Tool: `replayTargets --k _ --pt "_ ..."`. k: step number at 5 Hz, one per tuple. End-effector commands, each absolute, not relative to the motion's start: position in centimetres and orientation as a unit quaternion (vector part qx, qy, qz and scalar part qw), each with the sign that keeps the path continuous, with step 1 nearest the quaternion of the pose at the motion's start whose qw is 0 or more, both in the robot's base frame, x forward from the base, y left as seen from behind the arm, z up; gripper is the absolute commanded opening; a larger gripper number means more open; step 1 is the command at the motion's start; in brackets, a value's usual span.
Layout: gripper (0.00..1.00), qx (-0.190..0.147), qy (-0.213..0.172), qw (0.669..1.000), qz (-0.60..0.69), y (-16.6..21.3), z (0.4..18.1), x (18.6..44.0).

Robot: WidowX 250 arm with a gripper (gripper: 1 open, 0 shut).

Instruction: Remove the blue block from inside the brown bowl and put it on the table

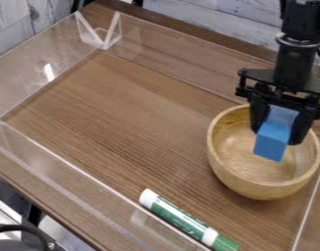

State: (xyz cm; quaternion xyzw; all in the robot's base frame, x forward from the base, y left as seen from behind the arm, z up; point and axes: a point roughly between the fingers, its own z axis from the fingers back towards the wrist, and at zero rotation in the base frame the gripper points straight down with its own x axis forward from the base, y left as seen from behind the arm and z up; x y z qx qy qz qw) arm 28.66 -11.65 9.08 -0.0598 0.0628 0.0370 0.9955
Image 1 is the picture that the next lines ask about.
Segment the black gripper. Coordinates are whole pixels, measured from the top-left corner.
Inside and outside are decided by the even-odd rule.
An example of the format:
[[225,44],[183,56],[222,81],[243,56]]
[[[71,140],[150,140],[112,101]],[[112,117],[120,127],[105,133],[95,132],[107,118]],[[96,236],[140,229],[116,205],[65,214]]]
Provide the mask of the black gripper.
[[320,41],[278,38],[279,51],[271,69],[241,69],[235,95],[250,104],[250,128],[254,133],[269,114],[270,106],[296,110],[287,144],[297,145],[320,119],[320,78],[312,75]]

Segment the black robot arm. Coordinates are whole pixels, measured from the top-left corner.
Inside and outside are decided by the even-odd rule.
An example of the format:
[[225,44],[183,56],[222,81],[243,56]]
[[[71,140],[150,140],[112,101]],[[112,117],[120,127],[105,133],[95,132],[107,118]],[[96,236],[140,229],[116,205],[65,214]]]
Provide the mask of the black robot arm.
[[289,145],[297,145],[320,120],[320,78],[313,75],[320,53],[320,0],[279,0],[281,30],[275,65],[242,69],[234,94],[249,102],[250,128],[258,130],[274,106],[297,112]]

